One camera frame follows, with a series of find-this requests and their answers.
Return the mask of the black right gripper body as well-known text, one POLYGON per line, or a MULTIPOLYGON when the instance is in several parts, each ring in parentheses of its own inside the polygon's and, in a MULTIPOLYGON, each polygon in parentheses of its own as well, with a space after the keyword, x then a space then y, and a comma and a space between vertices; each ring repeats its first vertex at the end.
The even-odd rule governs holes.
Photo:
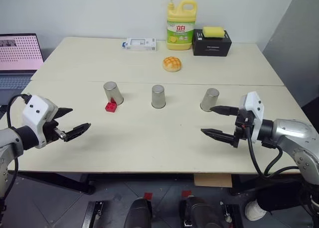
POLYGON ((253 129, 255 116, 252 111, 246 111, 244 109, 239 109, 235 120, 235 131, 234 131, 234 141, 232 146, 237 148, 239 140, 246 140, 246 128, 253 129))

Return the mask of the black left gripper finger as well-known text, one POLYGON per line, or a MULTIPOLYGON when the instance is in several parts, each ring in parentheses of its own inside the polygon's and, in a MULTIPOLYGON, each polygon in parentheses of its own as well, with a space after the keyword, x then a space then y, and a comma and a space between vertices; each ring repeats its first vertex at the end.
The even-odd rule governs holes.
POLYGON ((53 118, 57 119, 57 118, 63 117, 67 113, 70 113, 71 111, 73 111, 73 109, 71 108, 59 108, 53 118))
POLYGON ((65 137, 63 138, 63 140, 65 142, 69 142, 69 141, 81 136, 83 133, 85 133, 90 128, 90 126, 91 126, 90 123, 84 123, 84 124, 81 124, 81 125, 73 128, 71 131, 69 131, 65 134, 65 137))

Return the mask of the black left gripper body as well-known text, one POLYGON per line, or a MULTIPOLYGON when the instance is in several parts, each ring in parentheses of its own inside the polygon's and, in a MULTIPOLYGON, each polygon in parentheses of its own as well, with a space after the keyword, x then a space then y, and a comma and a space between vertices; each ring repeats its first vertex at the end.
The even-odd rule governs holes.
POLYGON ((47 144, 57 141, 58 139, 64 140, 66 138, 66 133, 61 131, 57 127, 58 125, 59 123, 55 120, 46 122, 43 125, 43 134, 45 136, 47 144))

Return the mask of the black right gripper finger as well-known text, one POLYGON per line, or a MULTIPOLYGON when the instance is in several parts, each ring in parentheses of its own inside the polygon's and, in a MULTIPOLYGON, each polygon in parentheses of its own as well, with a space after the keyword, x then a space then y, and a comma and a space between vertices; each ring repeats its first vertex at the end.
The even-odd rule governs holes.
POLYGON ((226 116, 230 116, 230 115, 237 116, 238 115, 238 108, 237 107, 213 106, 210 108, 210 110, 212 112, 217 113, 217 114, 226 115, 226 116))
POLYGON ((223 133, 221 130, 216 130, 212 128, 202 128, 201 131, 206 135, 209 136, 217 141, 225 142, 231 144, 232 146, 236 146, 235 136, 223 133))

